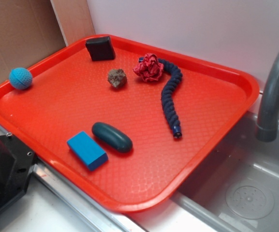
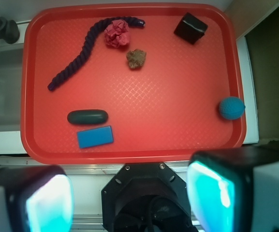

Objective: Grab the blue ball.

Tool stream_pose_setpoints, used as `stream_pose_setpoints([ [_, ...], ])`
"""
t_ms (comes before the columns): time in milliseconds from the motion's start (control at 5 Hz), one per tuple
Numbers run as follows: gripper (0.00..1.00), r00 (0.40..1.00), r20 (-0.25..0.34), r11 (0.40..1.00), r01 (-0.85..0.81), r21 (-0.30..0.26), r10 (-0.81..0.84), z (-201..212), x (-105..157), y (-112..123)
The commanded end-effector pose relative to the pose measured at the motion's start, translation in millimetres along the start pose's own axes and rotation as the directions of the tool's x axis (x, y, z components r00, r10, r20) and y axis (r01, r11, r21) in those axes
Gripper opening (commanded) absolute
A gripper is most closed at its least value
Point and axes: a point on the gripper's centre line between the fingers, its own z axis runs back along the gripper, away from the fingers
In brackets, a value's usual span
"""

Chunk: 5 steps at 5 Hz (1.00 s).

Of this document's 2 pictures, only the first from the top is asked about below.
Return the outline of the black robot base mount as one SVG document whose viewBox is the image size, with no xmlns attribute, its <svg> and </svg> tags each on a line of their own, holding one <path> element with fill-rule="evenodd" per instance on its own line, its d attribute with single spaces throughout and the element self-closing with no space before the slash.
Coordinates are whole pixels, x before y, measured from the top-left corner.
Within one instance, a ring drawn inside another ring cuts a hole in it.
<svg viewBox="0 0 279 232">
<path fill-rule="evenodd" d="M 35 160 L 15 135 L 0 135 L 0 213 L 26 194 Z"/>
</svg>

